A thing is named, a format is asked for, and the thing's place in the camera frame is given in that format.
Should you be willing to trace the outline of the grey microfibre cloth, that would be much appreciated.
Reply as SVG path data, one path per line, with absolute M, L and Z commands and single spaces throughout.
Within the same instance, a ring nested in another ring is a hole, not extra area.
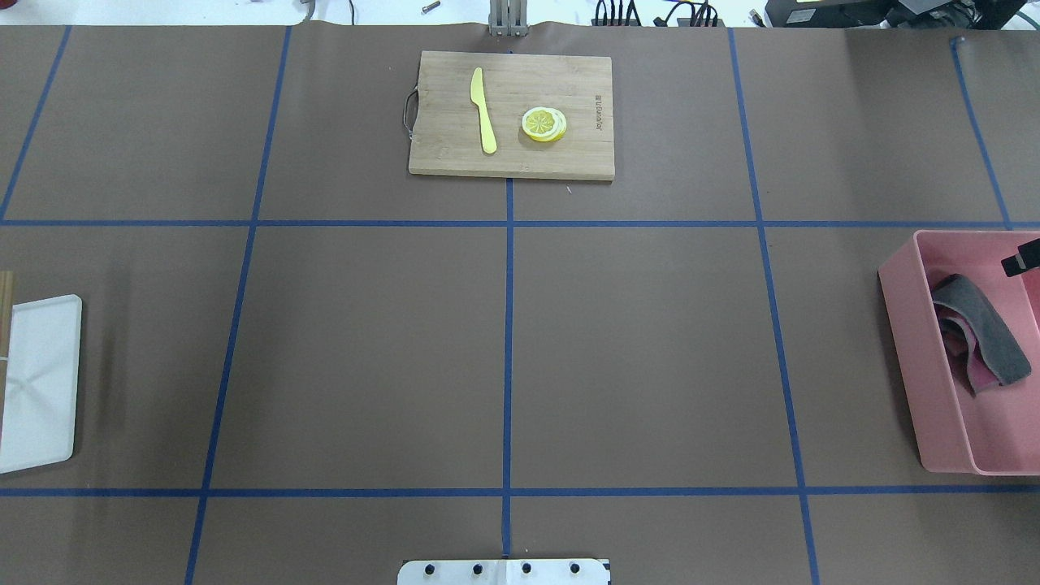
M 962 364 L 972 395 L 1010 388 L 1033 373 L 1024 349 L 972 280 L 952 274 L 931 299 L 947 355 Z

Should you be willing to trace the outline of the pink plastic bin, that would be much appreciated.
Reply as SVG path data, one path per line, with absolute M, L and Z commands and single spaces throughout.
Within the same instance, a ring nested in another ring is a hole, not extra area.
M 1038 270 L 1004 266 L 1036 231 L 916 231 L 879 269 L 884 303 L 922 466 L 933 473 L 1038 474 Z M 932 292 L 969 278 L 1029 360 L 1024 380 L 974 390 L 952 358 Z

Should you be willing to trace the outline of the black monitor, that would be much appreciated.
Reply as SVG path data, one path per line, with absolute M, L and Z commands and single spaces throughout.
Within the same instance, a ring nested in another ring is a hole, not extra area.
M 1000 30 L 1028 1 L 766 1 L 775 28 Z

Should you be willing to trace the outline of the yellow lemon slices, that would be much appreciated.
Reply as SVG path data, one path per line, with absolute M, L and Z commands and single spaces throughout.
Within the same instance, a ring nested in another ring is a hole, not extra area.
M 561 139 L 567 132 L 568 123 L 565 115 L 557 108 L 537 106 L 524 112 L 521 119 L 521 130 L 525 136 L 538 143 L 553 143 Z

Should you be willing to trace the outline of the yellow plastic knife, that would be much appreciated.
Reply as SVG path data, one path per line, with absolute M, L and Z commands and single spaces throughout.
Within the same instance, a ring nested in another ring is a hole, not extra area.
M 483 154 L 493 155 L 497 152 L 498 145 L 489 115 L 486 94 L 484 93 L 484 76 L 482 67 L 476 67 L 473 70 L 470 79 L 469 96 L 471 103 L 478 111 L 479 137 Z

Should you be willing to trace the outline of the bamboo cutting board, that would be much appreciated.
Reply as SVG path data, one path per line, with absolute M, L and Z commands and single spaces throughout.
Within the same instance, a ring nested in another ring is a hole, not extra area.
M 498 149 L 483 154 L 470 79 L 483 68 Z M 613 62 L 603 56 L 421 53 L 409 173 L 610 182 L 614 170 Z M 568 129 L 552 143 L 521 130 L 532 107 L 557 108 Z

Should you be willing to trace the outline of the white rectangular tray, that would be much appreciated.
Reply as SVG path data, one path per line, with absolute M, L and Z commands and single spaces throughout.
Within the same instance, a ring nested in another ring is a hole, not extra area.
M 83 303 L 16 304 L 6 359 L 1 473 L 66 462 L 74 452 Z

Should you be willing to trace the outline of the aluminium frame post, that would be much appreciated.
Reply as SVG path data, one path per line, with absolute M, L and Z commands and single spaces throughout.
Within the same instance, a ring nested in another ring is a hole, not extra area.
M 491 0 L 489 5 L 489 34 L 491 37 L 527 37 L 527 0 Z

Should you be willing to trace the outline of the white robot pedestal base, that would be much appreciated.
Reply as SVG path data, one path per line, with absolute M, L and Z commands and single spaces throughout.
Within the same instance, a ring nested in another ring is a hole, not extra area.
M 612 584 L 608 560 L 595 558 L 407 561 L 397 584 Z

